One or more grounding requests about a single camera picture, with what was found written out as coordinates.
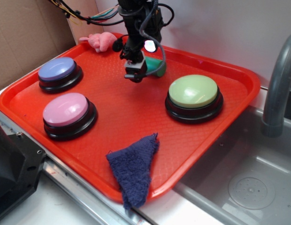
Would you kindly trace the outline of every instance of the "plush toy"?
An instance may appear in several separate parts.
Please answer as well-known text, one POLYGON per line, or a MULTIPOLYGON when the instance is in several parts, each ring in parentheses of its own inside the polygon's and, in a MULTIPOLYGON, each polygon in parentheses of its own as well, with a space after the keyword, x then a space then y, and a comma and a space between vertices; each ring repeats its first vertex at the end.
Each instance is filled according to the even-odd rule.
POLYGON ((79 41, 88 41, 90 46, 94 48, 97 53, 107 51, 116 40, 116 36, 109 32, 90 34, 88 37, 79 38, 79 41))

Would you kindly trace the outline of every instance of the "orange plastic tray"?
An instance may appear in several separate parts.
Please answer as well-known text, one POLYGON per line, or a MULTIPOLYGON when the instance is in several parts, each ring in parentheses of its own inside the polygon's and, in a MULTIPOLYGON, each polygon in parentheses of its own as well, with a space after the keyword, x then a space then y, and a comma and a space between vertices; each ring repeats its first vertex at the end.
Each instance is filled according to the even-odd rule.
MULTIPOLYGON (((148 195, 148 200, 154 199, 176 184, 260 89, 257 76, 247 69, 168 47, 165 51, 165 75, 148 77, 141 83, 124 79, 125 62, 112 50, 96 53, 82 43, 59 56, 73 58, 84 72, 82 81, 64 93, 85 95, 99 112, 95 126, 75 140, 56 142, 46 136, 43 109, 64 93, 42 92, 38 86, 38 69, 1 94, 0 110, 86 181, 118 202, 122 202, 122 195, 106 154, 157 132, 160 148, 152 162, 148 195), (190 74, 211 77, 223 94, 223 110, 209 122, 186 125, 166 113, 164 100, 170 84, 190 74)), ((160 58, 161 53, 148 56, 160 58)))

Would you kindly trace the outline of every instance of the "sink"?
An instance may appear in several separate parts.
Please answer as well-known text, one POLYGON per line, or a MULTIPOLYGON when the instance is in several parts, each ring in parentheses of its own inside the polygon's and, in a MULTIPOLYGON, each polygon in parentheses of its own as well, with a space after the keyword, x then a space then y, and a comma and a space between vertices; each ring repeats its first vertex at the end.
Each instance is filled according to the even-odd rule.
POLYGON ((291 120, 269 138, 262 114, 249 106, 174 188, 226 225, 291 225, 291 120))

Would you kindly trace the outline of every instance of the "sink drain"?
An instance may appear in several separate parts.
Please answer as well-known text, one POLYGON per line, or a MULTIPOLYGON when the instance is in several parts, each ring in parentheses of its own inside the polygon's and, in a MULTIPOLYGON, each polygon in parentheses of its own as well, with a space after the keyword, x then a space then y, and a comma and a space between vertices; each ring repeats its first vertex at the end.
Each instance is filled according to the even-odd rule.
POLYGON ((230 181, 229 194, 238 205, 250 210, 259 210, 272 203, 275 198, 275 188, 260 174, 246 172, 230 181))

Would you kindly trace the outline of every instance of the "navy cloth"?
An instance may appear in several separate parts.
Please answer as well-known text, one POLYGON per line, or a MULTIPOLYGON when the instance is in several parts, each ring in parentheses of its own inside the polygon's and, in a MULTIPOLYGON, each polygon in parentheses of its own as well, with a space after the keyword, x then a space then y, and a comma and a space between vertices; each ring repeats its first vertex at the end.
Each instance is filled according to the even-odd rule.
POLYGON ((146 136, 125 149, 106 155, 121 186, 123 206, 127 210, 146 202, 151 183, 151 162, 159 148, 157 135, 146 136))

